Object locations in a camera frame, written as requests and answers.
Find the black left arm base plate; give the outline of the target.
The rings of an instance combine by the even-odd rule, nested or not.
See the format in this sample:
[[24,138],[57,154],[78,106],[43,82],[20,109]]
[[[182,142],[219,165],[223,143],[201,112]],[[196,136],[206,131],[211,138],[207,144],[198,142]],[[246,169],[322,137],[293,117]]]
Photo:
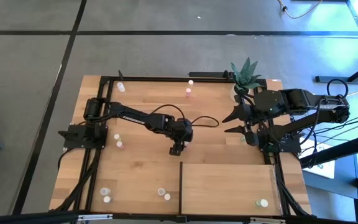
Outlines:
[[98,124],[70,125],[66,131],[58,132],[65,139],[63,147],[68,149],[102,148],[106,144],[107,133],[108,127]]

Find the black rig beam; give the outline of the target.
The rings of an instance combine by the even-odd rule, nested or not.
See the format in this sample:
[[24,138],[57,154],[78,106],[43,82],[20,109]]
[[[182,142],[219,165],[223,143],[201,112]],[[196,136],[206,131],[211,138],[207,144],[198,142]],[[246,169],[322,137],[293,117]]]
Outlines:
[[77,221],[81,212],[46,212],[0,216],[0,224],[62,224]]

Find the white printed sheet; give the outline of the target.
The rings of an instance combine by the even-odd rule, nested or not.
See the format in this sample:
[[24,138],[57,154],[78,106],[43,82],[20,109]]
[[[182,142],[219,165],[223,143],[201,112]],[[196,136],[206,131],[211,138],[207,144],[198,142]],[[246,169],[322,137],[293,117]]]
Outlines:
[[[320,142],[317,142],[316,144],[317,144],[318,152],[331,148],[331,145],[329,144],[321,144]],[[299,158],[301,159],[311,155],[314,150],[313,146],[314,146],[314,140],[311,139],[308,139],[305,143],[303,143],[301,145],[301,153],[299,155]],[[314,165],[312,168],[309,167],[303,168],[303,171],[309,172],[311,174],[316,174],[328,179],[334,178],[334,170],[335,170],[335,161]]]

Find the black floor stand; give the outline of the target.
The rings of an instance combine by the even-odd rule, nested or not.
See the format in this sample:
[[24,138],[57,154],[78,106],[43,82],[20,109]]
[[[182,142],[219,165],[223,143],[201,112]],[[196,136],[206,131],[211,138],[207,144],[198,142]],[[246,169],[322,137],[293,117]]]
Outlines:
[[330,77],[330,76],[316,76],[314,78],[316,83],[328,83],[333,79],[338,79],[346,82],[347,84],[358,84],[358,71],[349,77]]

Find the green artificial plant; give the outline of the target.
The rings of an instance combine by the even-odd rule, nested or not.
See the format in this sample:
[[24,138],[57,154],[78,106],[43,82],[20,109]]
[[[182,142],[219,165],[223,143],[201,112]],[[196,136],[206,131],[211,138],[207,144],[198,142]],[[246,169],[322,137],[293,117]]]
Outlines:
[[260,75],[254,75],[258,61],[251,63],[250,58],[247,57],[242,68],[238,70],[236,65],[231,62],[231,68],[234,74],[234,82],[240,91],[251,90],[260,87],[261,84],[257,83]]

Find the silver bracket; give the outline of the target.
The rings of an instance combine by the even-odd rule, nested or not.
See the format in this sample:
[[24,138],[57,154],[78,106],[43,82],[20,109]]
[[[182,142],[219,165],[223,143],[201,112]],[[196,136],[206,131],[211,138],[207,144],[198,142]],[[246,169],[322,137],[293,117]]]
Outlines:
[[274,218],[251,217],[249,224],[286,224],[286,221]]
[[92,214],[92,215],[79,215],[77,218],[78,222],[90,222],[94,220],[111,220],[113,214]]

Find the black flat bar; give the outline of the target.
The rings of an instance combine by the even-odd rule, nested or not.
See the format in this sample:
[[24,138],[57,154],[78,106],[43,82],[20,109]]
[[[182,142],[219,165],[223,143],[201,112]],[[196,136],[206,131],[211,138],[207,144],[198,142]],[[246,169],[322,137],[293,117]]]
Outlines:
[[228,78],[230,79],[231,72],[225,70],[223,72],[189,72],[189,77],[196,78]]

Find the black diagonal beam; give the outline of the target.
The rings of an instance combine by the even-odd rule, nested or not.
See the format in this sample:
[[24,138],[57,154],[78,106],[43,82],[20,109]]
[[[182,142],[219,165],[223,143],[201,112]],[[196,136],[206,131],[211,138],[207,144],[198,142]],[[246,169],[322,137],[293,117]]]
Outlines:
[[300,159],[301,168],[308,168],[325,162],[334,161],[342,157],[358,153],[358,138],[342,143],[340,145],[324,149],[315,154]]

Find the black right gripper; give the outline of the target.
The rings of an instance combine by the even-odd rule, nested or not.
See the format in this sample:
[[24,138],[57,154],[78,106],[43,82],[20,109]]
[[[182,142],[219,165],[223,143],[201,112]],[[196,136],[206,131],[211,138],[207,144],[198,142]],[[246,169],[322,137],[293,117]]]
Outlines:
[[250,146],[258,146],[259,140],[257,134],[253,132],[251,127],[255,124],[251,105],[244,102],[240,95],[235,96],[237,106],[233,107],[233,111],[222,120],[223,123],[239,119],[244,125],[238,125],[234,128],[225,130],[225,133],[240,133],[246,138],[246,143]]

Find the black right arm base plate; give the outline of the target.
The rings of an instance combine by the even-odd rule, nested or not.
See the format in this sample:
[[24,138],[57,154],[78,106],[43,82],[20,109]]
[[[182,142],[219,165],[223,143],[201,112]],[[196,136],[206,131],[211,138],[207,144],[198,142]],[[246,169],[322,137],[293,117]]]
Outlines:
[[301,151],[300,139],[291,134],[285,134],[284,137],[278,137],[278,135],[270,129],[261,128],[257,131],[257,137],[259,140],[259,148],[263,152],[298,153]]

